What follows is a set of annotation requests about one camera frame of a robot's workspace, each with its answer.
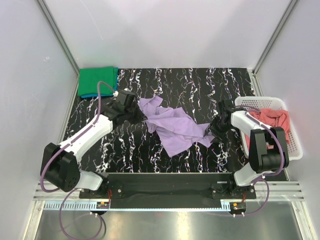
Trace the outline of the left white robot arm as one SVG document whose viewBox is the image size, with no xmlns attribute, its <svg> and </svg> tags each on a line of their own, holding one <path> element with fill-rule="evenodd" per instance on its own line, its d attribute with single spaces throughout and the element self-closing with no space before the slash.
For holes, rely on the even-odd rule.
<svg viewBox="0 0 320 240">
<path fill-rule="evenodd" d="M 125 122 L 137 124 L 146 119 L 138 106 L 137 96 L 129 90 L 119 90 L 107 105 L 98 101 L 96 116 L 75 135 L 59 143 L 49 143 L 43 152 L 40 170 L 41 189 L 48 193 L 44 181 L 66 193 L 74 189 L 100 191 L 107 178 L 99 173 L 79 168 L 83 155 L 104 136 Z"/>
</svg>

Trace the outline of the purple t shirt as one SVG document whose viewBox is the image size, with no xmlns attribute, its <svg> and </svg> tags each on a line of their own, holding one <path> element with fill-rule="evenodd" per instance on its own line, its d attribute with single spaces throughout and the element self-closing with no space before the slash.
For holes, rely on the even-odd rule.
<svg viewBox="0 0 320 240">
<path fill-rule="evenodd" d="M 159 96 L 141 98 L 138 102 L 149 133 L 156 132 L 171 158 L 189 149 L 193 143 L 210 147 L 214 136 L 205 131 L 209 123 L 197 124 L 182 107 L 162 107 Z"/>
</svg>

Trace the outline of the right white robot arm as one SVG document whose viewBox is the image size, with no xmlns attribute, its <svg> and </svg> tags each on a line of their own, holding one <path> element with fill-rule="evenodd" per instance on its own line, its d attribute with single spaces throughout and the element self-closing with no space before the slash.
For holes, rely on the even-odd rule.
<svg viewBox="0 0 320 240">
<path fill-rule="evenodd" d="M 205 130 L 205 136 L 213 136 L 212 143 L 223 142 L 227 132 L 238 129 L 249 137 L 248 163 L 232 173 L 232 187 L 252 186 L 264 176 L 278 175 L 289 164 L 285 130 L 270 126 L 252 114 L 261 114 L 260 108 L 234 105 L 231 100 L 218 103 L 216 115 Z"/>
</svg>

